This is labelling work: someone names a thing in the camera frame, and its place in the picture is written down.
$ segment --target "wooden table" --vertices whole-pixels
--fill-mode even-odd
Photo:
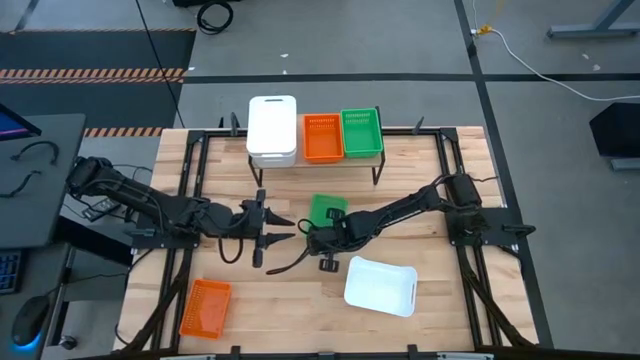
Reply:
[[[494,176],[483,128],[459,127],[457,131],[467,172],[475,178]],[[162,133],[151,181],[154,188],[177,192],[186,135],[186,130]],[[432,137],[386,136],[385,148],[387,163],[377,186],[371,183],[369,168],[266,171],[267,205],[294,221],[309,216],[313,193],[347,198],[348,211],[376,209],[415,192],[440,174]],[[192,187],[195,176],[190,178]],[[476,186],[485,207],[501,206],[496,181]],[[256,190],[247,165],[245,138],[212,139],[203,195],[239,211],[241,200],[254,198]],[[282,229],[268,226],[266,230],[286,232]],[[357,253],[339,254],[337,274],[319,271],[319,258],[309,257],[283,274],[265,275],[266,270],[288,265],[300,254],[305,247],[300,234],[269,247],[261,269],[251,267],[249,250],[238,263],[224,264],[216,241],[202,239],[193,255],[190,283],[197,278],[232,283],[224,334],[217,341],[183,337],[180,353],[229,353],[233,345],[240,345],[243,353],[404,352],[407,344],[417,344],[420,351],[473,349],[457,257],[449,244],[442,213],[416,216],[386,229]],[[233,256],[236,250],[236,241],[225,242],[227,256]],[[142,327],[157,304],[165,255],[165,250],[154,251],[129,277],[119,325],[126,340]],[[417,270],[416,310],[411,317],[395,317],[345,303],[346,271],[354,255]],[[492,247],[485,247],[485,258],[496,302],[523,336],[537,341],[518,261]],[[477,303],[483,338],[489,339],[485,312],[482,303]],[[163,347],[169,344],[173,314],[169,309]],[[115,347],[122,344],[116,340]]]

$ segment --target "orange basket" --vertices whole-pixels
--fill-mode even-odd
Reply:
[[[180,335],[215,340],[222,336],[231,284],[196,279],[182,317]]]
[[[304,115],[304,158],[310,163],[326,164],[343,157],[340,114]]]

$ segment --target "black box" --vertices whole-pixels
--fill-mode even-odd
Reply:
[[[640,104],[613,103],[589,125],[601,156],[640,157]]]

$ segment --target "power cord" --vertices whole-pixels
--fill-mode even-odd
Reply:
[[[222,24],[222,26],[213,26],[213,25],[211,25],[211,23],[209,23],[203,17],[204,13],[207,10],[209,10],[211,7],[215,6],[215,5],[223,7],[229,13],[229,15],[227,17],[227,21],[225,21],[224,24]],[[231,25],[232,21],[233,21],[233,9],[231,8],[231,5],[229,5],[229,3],[227,3],[226,1],[218,1],[218,0],[216,0],[216,1],[208,2],[208,3],[204,4],[204,5],[202,5],[200,10],[198,11],[198,14],[196,15],[196,22],[198,24],[198,29],[200,29],[200,31],[203,34],[206,34],[206,35],[217,35],[217,34],[220,34],[226,28],[228,28],[229,25]]]
[[[583,99],[586,100],[591,100],[591,101],[601,101],[601,102],[609,102],[609,101],[620,101],[620,100],[630,100],[630,99],[640,99],[640,95],[629,95],[629,96],[618,96],[618,97],[612,97],[612,98],[596,98],[596,97],[592,97],[589,95],[585,95],[581,92],[579,92],[578,90],[572,88],[571,86],[562,83],[558,80],[554,80],[550,77],[544,76],[542,74],[540,74],[538,71],[536,71],[534,68],[532,68],[529,64],[527,64],[524,60],[522,60],[518,55],[516,55],[511,48],[509,47],[509,44],[507,43],[507,39],[505,38],[505,36],[498,30],[494,29],[493,27],[491,27],[491,25],[489,25],[488,23],[483,25],[482,27],[478,27],[478,20],[477,20],[477,11],[476,11],[476,6],[475,6],[475,0],[473,0],[472,2],[472,6],[473,6],[473,18],[476,24],[476,28],[471,30],[471,35],[474,37],[478,37],[481,35],[486,35],[486,34],[496,34],[500,37],[500,39],[502,39],[502,43],[504,44],[505,49],[507,50],[507,52],[509,53],[509,55],[511,55],[511,57],[513,57],[514,59],[516,59],[520,64],[522,64],[524,67],[526,67],[529,71],[531,71],[533,74],[535,74],[536,76],[538,76],[539,78],[552,82],[556,85],[562,86],[563,88],[571,91],[572,93],[580,96]]]
[[[140,0],[136,0],[136,5],[138,6],[138,12],[140,13],[140,19],[142,20],[142,25],[144,25],[144,31],[147,33],[147,38],[149,39],[149,44],[151,45],[151,50],[153,50],[153,55],[156,58],[156,62],[158,63],[158,68],[160,68],[160,73],[162,74],[162,78],[164,79],[165,84],[167,84],[167,89],[169,89],[169,94],[171,94],[171,99],[173,100],[173,105],[176,108],[176,114],[178,114],[178,119],[180,120],[180,125],[182,125],[183,129],[187,127],[184,125],[184,120],[182,120],[182,114],[180,113],[180,108],[178,107],[178,99],[176,94],[173,93],[173,89],[171,88],[171,83],[167,80],[167,75],[165,73],[165,69],[162,66],[162,62],[160,61],[160,56],[158,55],[158,50],[156,49],[156,45],[153,43],[153,39],[151,39],[151,32],[149,31],[149,27],[147,26],[147,20],[144,18],[144,14],[142,13],[142,7],[140,6]]]
[[[148,249],[144,254],[140,255],[139,258],[136,259],[136,261],[134,261],[131,266],[129,267],[129,270],[127,270],[127,272],[123,272],[123,273],[118,273],[118,274],[98,274],[98,275],[93,275],[93,276],[87,276],[85,278],[80,278],[80,279],[76,279],[74,281],[68,282],[68,283],[61,283],[58,284],[58,286],[54,287],[53,289],[47,291],[46,293],[44,293],[42,296],[48,296],[49,294],[51,294],[52,292],[60,289],[61,287],[65,286],[65,285],[71,285],[71,284],[77,284],[79,282],[82,281],[87,281],[87,280],[92,280],[92,279],[96,279],[96,278],[112,278],[112,277],[118,277],[118,276],[127,276],[131,273],[131,271],[133,271],[133,268],[138,265],[138,263],[140,263],[140,261],[142,261],[142,259],[144,259],[145,257],[147,257],[147,255],[149,255],[154,249]]]

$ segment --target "green basket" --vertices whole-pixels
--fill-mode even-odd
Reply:
[[[333,225],[333,220],[327,217],[327,209],[340,209],[346,213],[348,205],[349,202],[339,196],[313,194],[309,220],[318,227],[331,226]]]
[[[382,152],[382,132],[376,109],[342,110],[340,118],[346,157],[374,157]]]

